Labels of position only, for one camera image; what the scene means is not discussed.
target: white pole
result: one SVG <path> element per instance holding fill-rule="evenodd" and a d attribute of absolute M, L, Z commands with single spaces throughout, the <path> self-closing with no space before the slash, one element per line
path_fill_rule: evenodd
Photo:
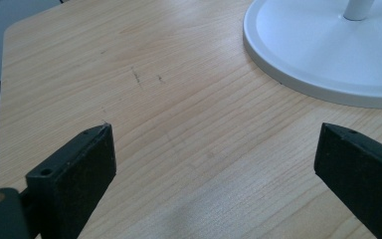
<path fill-rule="evenodd" d="M 361 21 L 367 17 L 374 0 L 349 0 L 343 17 L 350 21 Z"/>

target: wood grain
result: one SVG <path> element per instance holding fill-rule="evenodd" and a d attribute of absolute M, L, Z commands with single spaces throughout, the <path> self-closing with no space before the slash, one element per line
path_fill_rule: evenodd
<path fill-rule="evenodd" d="M 242 41 L 250 0 L 69 1 L 5 34 L 0 187 L 85 128 L 117 176 L 81 238 L 374 238 L 314 174 L 324 121 L 382 142 L 382 110 L 297 93 Z"/>

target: white lamp base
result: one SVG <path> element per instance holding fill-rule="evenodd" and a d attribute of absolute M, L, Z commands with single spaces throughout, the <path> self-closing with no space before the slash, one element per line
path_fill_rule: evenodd
<path fill-rule="evenodd" d="M 255 0 L 244 19 L 253 61 L 278 82 L 325 101 L 382 108 L 382 0 L 366 19 L 347 0 Z"/>

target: light wood surface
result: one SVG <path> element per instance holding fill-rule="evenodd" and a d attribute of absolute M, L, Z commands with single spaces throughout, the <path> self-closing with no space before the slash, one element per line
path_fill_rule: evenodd
<path fill-rule="evenodd" d="M 313 161 L 322 122 L 382 142 L 382 110 L 259 70 L 242 40 L 250 4 L 72 0 L 13 25 L 0 187 L 22 190 L 29 170 L 106 121 L 117 176 L 81 238 L 373 238 Z"/>

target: black bracket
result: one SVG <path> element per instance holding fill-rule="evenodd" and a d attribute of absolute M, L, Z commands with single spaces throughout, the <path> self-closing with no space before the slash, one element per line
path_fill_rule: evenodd
<path fill-rule="evenodd" d="M 353 214 L 382 238 L 382 144 L 355 130 L 324 123 L 314 169 Z"/>
<path fill-rule="evenodd" d="M 77 238 L 115 174 L 110 124 L 81 132 L 27 173 L 21 194 L 0 189 L 0 239 Z"/>

